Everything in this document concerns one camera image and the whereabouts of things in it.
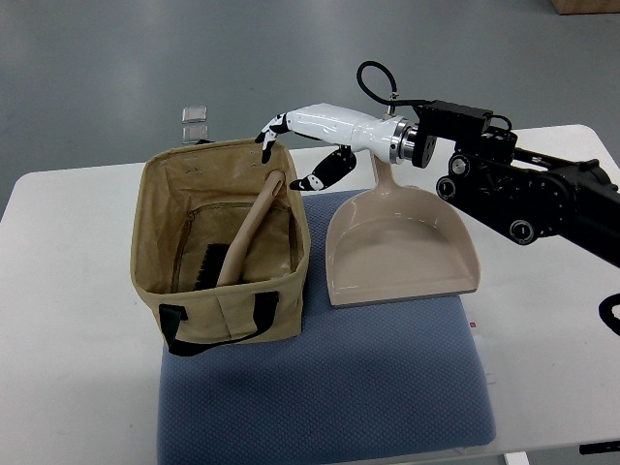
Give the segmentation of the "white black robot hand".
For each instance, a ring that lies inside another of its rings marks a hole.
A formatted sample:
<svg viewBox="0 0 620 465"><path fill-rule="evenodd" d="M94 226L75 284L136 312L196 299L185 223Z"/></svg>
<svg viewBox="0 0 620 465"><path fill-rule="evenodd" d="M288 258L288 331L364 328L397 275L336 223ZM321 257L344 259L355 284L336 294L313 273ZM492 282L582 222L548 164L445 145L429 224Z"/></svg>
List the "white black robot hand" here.
<svg viewBox="0 0 620 465"><path fill-rule="evenodd" d="M413 157L417 132L404 117L380 119L329 104L290 110L272 118L256 137L263 147L262 162L271 158L276 139L292 132L335 145L311 173L290 183L297 191L322 191L348 175L357 165L356 154L368 150L380 161L399 164Z"/></svg>

